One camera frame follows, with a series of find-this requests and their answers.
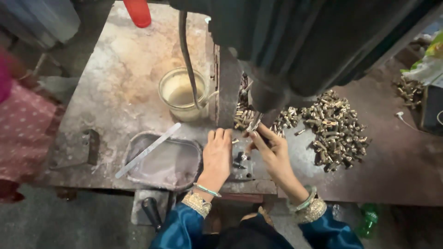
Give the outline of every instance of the red plastic object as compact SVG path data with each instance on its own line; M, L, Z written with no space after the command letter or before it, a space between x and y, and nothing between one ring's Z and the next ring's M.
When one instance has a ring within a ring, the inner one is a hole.
M137 27L147 27L151 24L151 13L146 0L123 0L123 3Z

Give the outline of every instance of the green plastic bottle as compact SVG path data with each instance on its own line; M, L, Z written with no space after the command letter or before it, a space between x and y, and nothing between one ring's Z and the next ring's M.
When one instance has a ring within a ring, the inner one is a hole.
M377 206L372 203L365 203L360 208L361 213L365 216L361 224L356 228L355 233L360 238L372 238L375 231L375 225L378 222Z

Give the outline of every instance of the blue satin garment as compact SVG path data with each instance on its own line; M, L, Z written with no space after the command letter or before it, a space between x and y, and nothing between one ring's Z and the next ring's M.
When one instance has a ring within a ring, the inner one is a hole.
M346 223L334 220L330 208L318 220L299 225L299 227L313 249L363 249L363 245L351 228ZM203 217L187 205L179 203L169 212L162 229L149 248L200 248L202 241L205 240L204 237L208 236L202 235L202 229ZM289 245L287 241L275 241L275 243L273 248L287 249Z

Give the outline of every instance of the workbench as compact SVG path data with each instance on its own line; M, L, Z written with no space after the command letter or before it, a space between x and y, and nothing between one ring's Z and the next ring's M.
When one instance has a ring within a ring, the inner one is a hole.
M162 4L149 4L149 8L151 25L137 28L123 2L114 3L59 128L59 136L67 139L85 129L97 131L101 140L97 166L46 169L36 184L131 191L147 188L125 177L116 179L115 173L122 167L132 137L144 131L162 134L175 123L160 100L158 83L169 70L184 66L178 11ZM187 41L193 67L211 81L214 46L205 18L188 14ZM323 199L443 206L443 139L415 131L394 116L402 110L405 121L414 125L411 113L396 97L391 84L399 77L401 67L391 59L361 80L334 88L349 99L360 123L369 126L363 132L372 139L364 163L325 173L323 167L315 166L315 152L309 146L315 135L308 130L294 136L304 128L301 122L285 131L295 175L303 184L316 185ZM183 124L174 137L195 140L204 146L208 131L215 128L210 121ZM240 132L233 136L240 139L234 148L243 150L249 141L242 139ZM221 192L284 196L266 173L258 152L251 158L253 175L230 179Z

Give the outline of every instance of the gold embroidered cuff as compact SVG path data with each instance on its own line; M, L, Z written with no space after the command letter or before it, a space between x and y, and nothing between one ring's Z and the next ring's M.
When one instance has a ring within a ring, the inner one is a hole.
M299 206L292 205L288 200L289 212L295 218L297 224L305 224L316 221L326 212L326 203L320 198L311 198L307 207L298 209Z
M188 192L183 198L182 203L186 206L194 209L197 213L203 216L203 219L209 214L211 210L211 203L204 202L203 198L201 198L197 193Z

